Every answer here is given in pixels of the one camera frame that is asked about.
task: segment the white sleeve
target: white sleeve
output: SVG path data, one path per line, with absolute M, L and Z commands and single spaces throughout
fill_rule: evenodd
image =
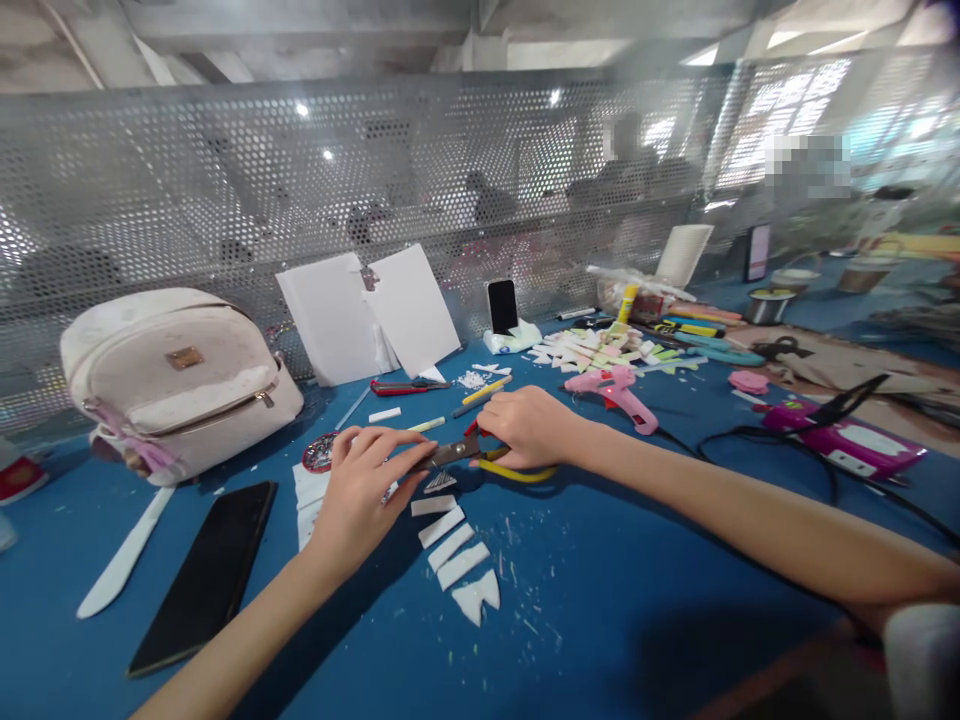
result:
M 904 608 L 883 641 L 897 720 L 960 718 L 960 606 Z

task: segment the backpack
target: backpack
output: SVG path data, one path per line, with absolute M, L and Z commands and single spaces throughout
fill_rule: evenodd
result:
M 74 405 L 99 437 L 175 485 L 290 423 L 303 396 L 239 308 L 190 288 L 149 290 L 80 314 L 60 338 Z

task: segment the red utility knife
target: red utility knife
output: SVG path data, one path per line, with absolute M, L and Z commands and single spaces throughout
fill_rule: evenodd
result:
M 450 387 L 450 383 L 438 383 L 433 380 L 411 380 L 405 383 L 382 383 L 377 380 L 370 381 L 370 389 L 377 397 L 389 397 L 391 395 L 411 395 L 415 392 L 427 392 L 427 390 L 440 390 Z

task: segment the hot glue gun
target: hot glue gun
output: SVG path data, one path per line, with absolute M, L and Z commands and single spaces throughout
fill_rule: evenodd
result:
M 641 435 L 653 435 L 656 432 L 657 418 L 630 392 L 630 386 L 637 380 L 633 368 L 629 365 L 616 365 L 610 370 L 594 370 L 563 384 L 567 392 L 595 392 L 603 398 L 607 409 L 618 407 L 633 420 L 634 429 Z

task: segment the pink foam piece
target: pink foam piece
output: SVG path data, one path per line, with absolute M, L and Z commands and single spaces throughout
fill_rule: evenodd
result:
M 767 379 L 763 375 L 752 373 L 749 370 L 732 372 L 727 380 L 740 392 L 750 393 L 751 395 L 766 395 L 769 390 Z

